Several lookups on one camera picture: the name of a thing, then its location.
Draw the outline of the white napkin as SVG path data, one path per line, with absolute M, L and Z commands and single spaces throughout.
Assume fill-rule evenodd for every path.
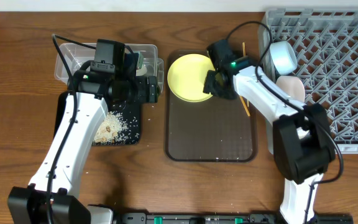
M 146 65 L 143 65 L 143 66 L 141 66 L 140 68 L 138 68 L 137 70 L 136 70 L 136 76 L 138 77 L 138 76 L 143 76 L 143 75 L 145 75 L 147 73 L 147 66 Z

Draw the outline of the yellow plate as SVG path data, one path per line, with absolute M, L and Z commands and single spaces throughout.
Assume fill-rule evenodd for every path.
M 198 103 L 212 97 L 204 93 L 207 72 L 214 70 L 211 60 L 201 54 L 188 54 L 176 59 L 168 69 L 167 82 L 171 92 L 183 101 Z

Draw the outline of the light blue bowl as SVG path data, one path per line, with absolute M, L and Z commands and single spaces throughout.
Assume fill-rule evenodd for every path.
M 286 41 L 272 43 L 270 45 L 270 56 L 276 71 L 280 75 L 289 75 L 298 66 L 295 52 Z

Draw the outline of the pink bowl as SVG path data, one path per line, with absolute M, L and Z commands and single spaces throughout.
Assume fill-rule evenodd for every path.
M 292 98 L 302 103 L 305 102 L 305 87 L 298 77 L 280 76 L 276 81 L 276 85 Z

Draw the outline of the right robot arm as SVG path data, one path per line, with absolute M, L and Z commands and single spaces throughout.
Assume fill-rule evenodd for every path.
M 272 125 L 273 158 L 285 178 L 280 214 L 285 223 L 316 221 L 313 204 L 323 174 L 338 156 L 320 104 L 306 105 L 286 94 L 247 57 L 211 59 L 214 69 L 204 92 L 221 98 L 243 96 Z

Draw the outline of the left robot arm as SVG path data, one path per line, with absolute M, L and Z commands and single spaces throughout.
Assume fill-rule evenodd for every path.
M 59 97 L 52 145 L 27 187 L 13 187 L 7 200 L 14 223 L 113 223 L 104 205 L 79 200 L 81 176 L 92 145 L 135 144 L 140 106 L 160 94 L 155 75 L 139 75 L 141 52 L 97 49 L 77 70 L 67 69 Z

